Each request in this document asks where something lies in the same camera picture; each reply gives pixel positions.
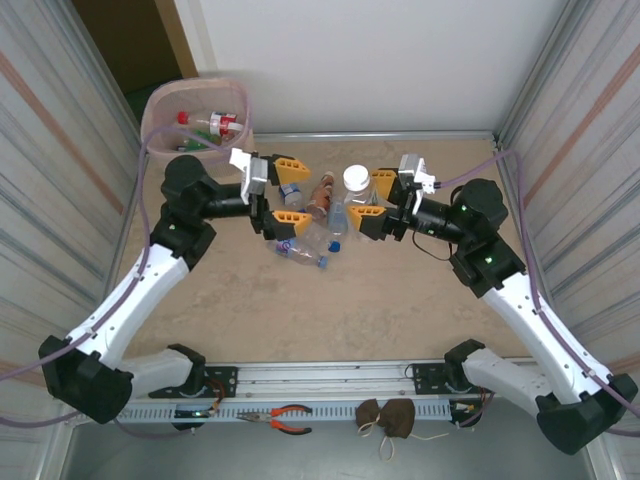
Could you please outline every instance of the floor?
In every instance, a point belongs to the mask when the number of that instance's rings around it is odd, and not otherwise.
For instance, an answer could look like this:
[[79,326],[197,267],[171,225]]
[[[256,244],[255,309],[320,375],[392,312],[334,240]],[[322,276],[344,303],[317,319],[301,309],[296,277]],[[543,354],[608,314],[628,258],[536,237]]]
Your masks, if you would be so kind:
[[[429,171],[446,180],[492,155],[485,140],[265,143],[258,150],[297,157],[311,168],[313,177],[302,186],[307,194],[326,170],[341,176],[353,163],[396,167],[403,153],[416,152]],[[499,181],[496,168],[483,176]],[[150,165],[144,191],[152,225],[163,202],[162,178],[162,166]],[[435,199],[448,202],[448,195],[440,191]],[[269,187],[268,196],[272,208],[279,205],[275,188]],[[502,319],[459,283],[451,266],[418,251],[408,236],[401,243],[348,241],[320,271],[267,251],[246,218],[212,223],[218,235],[209,251],[146,321],[127,356],[180,342],[209,362],[438,358],[468,338],[503,356],[528,356]],[[519,252],[512,218],[501,233]],[[448,253],[444,243],[418,240],[437,255]],[[141,246],[136,217],[123,269],[134,263]]]
[[[429,442],[395,439],[389,463],[378,458],[382,429],[356,436],[353,422],[311,425],[303,437],[281,434],[266,425],[218,423],[195,436],[139,440],[114,425],[76,428],[63,480],[177,479],[473,479],[589,480],[585,451],[568,456],[555,450],[531,417],[496,399],[474,431],[442,421],[421,421],[416,435],[449,432]],[[131,425],[137,431],[165,433],[164,425]]]

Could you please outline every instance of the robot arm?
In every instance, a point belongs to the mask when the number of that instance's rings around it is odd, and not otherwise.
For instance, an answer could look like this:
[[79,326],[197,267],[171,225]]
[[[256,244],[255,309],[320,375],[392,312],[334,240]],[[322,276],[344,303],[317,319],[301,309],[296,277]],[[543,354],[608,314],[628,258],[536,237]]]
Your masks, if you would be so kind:
[[637,386],[592,357],[540,296],[547,318],[583,357],[589,372],[583,372],[544,324],[531,299],[524,263],[498,234],[508,211],[495,182],[471,180],[452,205],[445,205],[424,195],[433,193],[437,182],[418,155],[404,155],[398,169],[378,170],[372,177],[380,196],[396,208],[349,207],[357,229],[374,240],[393,235],[398,241],[411,229],[456,245],[449,261],[458,279],[502,316],[543,372],[526,372],[468,340],[445,355],[448,380],[457,390],[478,385],[495,391],[535,416],[545,436],[569,454],[620,420],[624,407],[591,375],[606,379],[627,400],[635,397]]
[[[130,398],[175,386],[195,394],[203,386],[205,358],[182,345],[148,357],[123,361],[131,339],[160,300],[187,276],[215,238],[206,220],[248,216],[256,233],[267,240],[286,240],[300,234],[311,216],[270,211],[264,197],[267,181],[304,181],[311,172],[298,160],[259,158],[234,149],[231,163],[243,172],[242,183],[219,185],[195,157],[183,155],[165,169],[161,186],[166,203],[150,238],[146,265],[143,254],[109,297],[64,340],[50,336],[40,346],[40,357],[65,348],[80,337],[90,337],[75,349],[43,366],[51,395],[98,423],[115,418]],[[135,283],[131,294],[123,293]],[[96,327],[105,312],[117,305],[109,319]]]

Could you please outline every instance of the white wall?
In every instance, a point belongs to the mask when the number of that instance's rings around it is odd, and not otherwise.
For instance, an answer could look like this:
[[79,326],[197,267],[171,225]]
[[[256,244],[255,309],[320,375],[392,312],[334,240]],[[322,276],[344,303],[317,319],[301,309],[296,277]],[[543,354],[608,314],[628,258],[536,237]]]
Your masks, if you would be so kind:
[[176,0],[260,132],[494,129],[566,0]]

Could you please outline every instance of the corrugated metal wall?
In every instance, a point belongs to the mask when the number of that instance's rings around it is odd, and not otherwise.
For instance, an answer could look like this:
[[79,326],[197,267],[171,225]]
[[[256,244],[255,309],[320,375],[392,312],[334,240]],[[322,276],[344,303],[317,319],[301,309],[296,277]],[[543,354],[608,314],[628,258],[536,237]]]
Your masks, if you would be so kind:
[[[584,3],[502,137],[524,157],[527,222],[560,317],[640,382],[640,2]],[[640,478],[640,442],[616,441]]]
[[[0,372],[101,300],[133,191],[137,126],[79,28],[63,0],[0,0]],[[0,384],[0,415],[53,416],[42,386]],[[50,435],[0,427],[0,478],[34,478]]]

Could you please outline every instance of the bottle label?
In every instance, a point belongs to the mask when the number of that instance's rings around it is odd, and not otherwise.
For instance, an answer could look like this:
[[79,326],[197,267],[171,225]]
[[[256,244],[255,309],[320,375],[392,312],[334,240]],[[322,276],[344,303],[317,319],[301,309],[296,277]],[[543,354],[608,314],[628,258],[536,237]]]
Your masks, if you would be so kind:
[[290,238],[289,240],[282,240],[281,242],[276,242],[276,253],[283,257],[289,256],[289,249],[296,244],[295,238]]
[[295,183],[286,183],[284,185],[280,185],[280,196],[282,200],[287,198],[287,195],[291,195],[292,193],[300,192],[298,185]]
[[229,124],[235,122],[238,115],[235,113],[212,112],[209,119],[209,130],[211,135],[228,135]]

